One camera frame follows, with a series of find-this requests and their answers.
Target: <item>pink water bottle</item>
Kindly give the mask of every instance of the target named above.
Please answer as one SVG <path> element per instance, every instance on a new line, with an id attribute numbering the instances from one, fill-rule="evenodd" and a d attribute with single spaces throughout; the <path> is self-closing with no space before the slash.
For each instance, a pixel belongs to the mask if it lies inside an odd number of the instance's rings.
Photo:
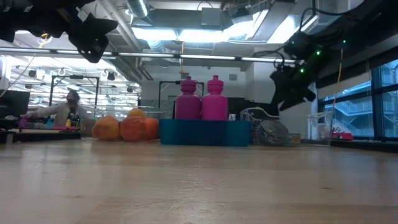
<path id="1" fill-rule="evenodd" d="M 204 120 L 228 120 L 228 99 L 221 92 L 224 89 L 224 82 L 218 80 L 218 75 L 207 82 L 209 94 L 203 97 L 201 118 Z"/>
<path id="2" fill-rule="evenodd" d="M 197 82 L 187 76 L 180 86 L 182 94 L 175 99 L 175 119 L 200 119 L 201 98 L 194 94 Z"/>

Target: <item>window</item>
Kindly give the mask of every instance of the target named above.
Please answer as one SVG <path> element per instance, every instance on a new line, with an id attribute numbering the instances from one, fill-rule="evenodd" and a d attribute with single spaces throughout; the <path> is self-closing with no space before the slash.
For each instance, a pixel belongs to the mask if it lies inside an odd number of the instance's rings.
<path id="1" fill-rule="evenodd" d="M 383 93 L 382 104 L 384 135 L 398 138 L 398 91 Z"/>
<path id="2" fill-rule="evenodd" d="M 337 95 L 337 98 L 339 98 L 342 96 L 350 96 L 350 95 L 353 95 L 356 93 L 361 93 L 364 91 L 370 91 L 371 86 L 372 86 L 371 81 L 367 81 L 367 82 L 361 83 L 359 85 L 353 86 L 351 88 L 348 88 L 346 90 L 340 91 L 336 95 Z M 333 99 L 335 99 L 335 95 L 330 95 L 330 96 L 325 97 L 325 101 L 333 100 Z"/>
<path id="3" fill-rule="evenodd" d="M 398 60 L 380 66 L 381 86 L 398 83 Z"/>
<path id="4" fill-rule="evenodd" d="M 333 104 L 325 105 L 325 111 L 332 108 Z M 374 136 L 372 98 L 367 96 L 336 103 L 333 127 L 353 136 Z"/>

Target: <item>computer monitor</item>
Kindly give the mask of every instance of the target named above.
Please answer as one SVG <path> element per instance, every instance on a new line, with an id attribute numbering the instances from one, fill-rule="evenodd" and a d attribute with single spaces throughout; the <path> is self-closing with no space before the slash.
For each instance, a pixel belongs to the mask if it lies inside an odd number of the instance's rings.
<path id="1" fill-rule="evenodd" d="M 30 92 L 28 91 L 12 91 L 8 90 L 0 98 L 0 118 L 8 115 L 19 117 L 26 114 L 29 104 Z"/>

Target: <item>man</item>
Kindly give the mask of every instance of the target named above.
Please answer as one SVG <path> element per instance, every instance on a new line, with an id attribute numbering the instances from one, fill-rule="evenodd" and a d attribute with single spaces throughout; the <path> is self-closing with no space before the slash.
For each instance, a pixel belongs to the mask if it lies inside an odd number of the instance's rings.
<path id="1" fill-rule="evenodd" d="M 67 122 L 67 119 L 70 113 L 78 114 L 80 119 L 84 117 L 84 110 L 80 108 L 78 102 L 80 100 L 80 96 L 76 90 L 70 90 L 67 95 L 67 102 L 60 103 L 55 106 L 49 106 L 48 108 L 44 108 L 41 110 L 37 110 L 33 113 L 28 114 L 28 117 L 31 118 L 43 118 L 48 115 L 55 114 L 54 126 L 64 126 Z"/>

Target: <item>table surface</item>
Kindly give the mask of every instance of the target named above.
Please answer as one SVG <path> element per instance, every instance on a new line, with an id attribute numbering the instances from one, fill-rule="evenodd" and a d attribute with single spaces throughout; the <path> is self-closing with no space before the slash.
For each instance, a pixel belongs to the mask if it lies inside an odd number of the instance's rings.
<path id="1" fill-rule="evenodd" d="M 92 139 L 0 149 L 8 223 L 398 223 L 398 156 Z"/>

